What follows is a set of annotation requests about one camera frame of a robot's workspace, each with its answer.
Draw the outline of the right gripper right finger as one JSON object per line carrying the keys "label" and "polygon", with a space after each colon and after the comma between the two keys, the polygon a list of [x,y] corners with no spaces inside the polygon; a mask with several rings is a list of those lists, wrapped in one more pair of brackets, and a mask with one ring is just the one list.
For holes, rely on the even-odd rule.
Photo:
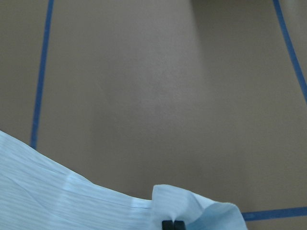
{"label": "right gripper right finger", "polygon": [[185,222],[182,220],[175,220],[174,230],[185,230]]}

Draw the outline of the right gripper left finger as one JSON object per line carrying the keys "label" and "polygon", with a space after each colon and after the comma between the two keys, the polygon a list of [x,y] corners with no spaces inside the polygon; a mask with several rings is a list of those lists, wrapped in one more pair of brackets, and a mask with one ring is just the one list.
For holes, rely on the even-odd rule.
{"label": "right gripper left finger", "polygon": [[162,230],[173,230],[173,221],[172,220],[163,220],[162,221]]}

